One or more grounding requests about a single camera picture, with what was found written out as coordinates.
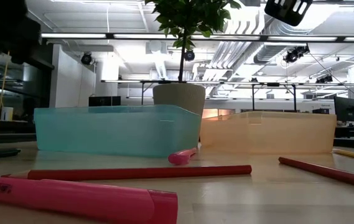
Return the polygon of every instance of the computer monitor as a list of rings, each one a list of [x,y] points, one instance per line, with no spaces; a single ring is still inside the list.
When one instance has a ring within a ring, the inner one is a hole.
[[[120,106],[120,96],[94,96],[89,97],[88,106]]]
[[[334,96],[337,121],[354,121],[354,99]]]

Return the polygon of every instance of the pink marker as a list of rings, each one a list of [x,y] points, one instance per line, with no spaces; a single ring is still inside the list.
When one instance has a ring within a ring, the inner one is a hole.
[[[175,152],[169,155],[169,162],[174,165],[188,164],[190,158],[197,153],[197,147]]]
[[[0,177],[0,202],[117,224],[177,223],[177,194],[156,190]]]

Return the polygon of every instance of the potted plant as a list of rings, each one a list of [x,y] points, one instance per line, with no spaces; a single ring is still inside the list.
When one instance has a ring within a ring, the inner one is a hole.
[[[234,0],[145,0],[145,4],[153,2],[152,13],[159,13],[156,18],[160,22],[159,31],[164,31],[177,38],[173,47],[182,47],[179,82],[182,81],[185,49],[192,50],[195,44],[191,36],[200,32],[204,37],[210,37],[214,32],[223,32],[226,19],[231,19],[228,10],[240,9],[240,4]]]
[[[145,4],[153,2],[152,13],[159,13],[156,18],[160,22],[159,31],[177,38],[173,47],[181,47],[181,60],[178,81],[180,83],[157,85],[153,88],[154,104],[177,105],[193,113],[203,113],[205,88],[198,85],[182,83],[184,71],[185,49],[192,50],[195,44],[191,36],[195,32],[210,37],[214,32],[223,32],[230,13],[225,9],[241,6],[234,0],[145,0]]]

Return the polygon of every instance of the plant pot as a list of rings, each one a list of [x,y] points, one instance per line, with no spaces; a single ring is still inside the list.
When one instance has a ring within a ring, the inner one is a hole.
[[[205,97],[205,88],[194,84],[170,83],[153,88],[155,105],[175,105],[200,116],[203,115]]]

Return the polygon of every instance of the teal plastic bin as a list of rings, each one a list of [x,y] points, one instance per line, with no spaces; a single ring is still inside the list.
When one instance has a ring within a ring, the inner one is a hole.
[[[197,146],[201,117],[174,105],[37,108],[43,151],[167,157]]]

